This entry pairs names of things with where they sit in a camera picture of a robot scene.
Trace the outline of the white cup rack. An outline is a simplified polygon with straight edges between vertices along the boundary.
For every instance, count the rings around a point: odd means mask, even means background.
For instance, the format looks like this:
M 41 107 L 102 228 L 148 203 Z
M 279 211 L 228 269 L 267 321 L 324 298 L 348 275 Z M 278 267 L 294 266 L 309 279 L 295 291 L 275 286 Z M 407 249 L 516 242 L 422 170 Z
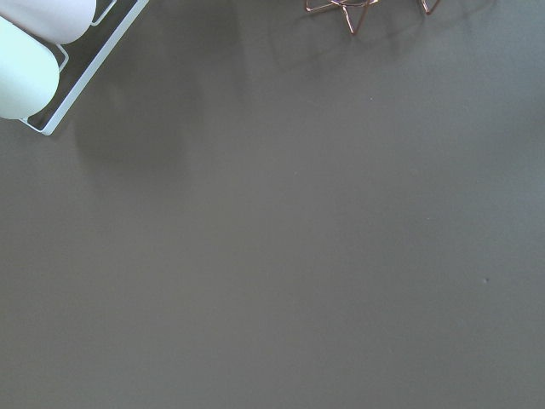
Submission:
M 76 41 L 52 44 L 39 38 L 38 42 L 49 49 L 59 63 L 59 84 L 44 109 L 20 121 L 38 133 L 52 135 L 147 4 L 147 0 L 98 1 L 89 28 Z

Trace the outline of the white cup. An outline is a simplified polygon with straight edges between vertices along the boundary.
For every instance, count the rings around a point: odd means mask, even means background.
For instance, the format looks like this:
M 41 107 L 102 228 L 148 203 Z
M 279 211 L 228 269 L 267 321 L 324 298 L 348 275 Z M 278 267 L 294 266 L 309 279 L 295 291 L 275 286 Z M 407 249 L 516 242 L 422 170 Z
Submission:
M 1 19 L 1 117 L 28 118 L 44 109 L 60 79 L 53 53 L 8 20 Z

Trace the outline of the pink cup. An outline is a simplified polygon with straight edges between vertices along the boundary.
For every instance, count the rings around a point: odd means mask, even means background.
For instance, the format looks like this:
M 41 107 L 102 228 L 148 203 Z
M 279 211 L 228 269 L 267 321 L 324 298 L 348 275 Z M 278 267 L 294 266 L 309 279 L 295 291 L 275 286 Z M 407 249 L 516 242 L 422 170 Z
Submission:
M 1 16 L 54 44 L 72 43 L 90 27 L 95 0 L 1 0 Z

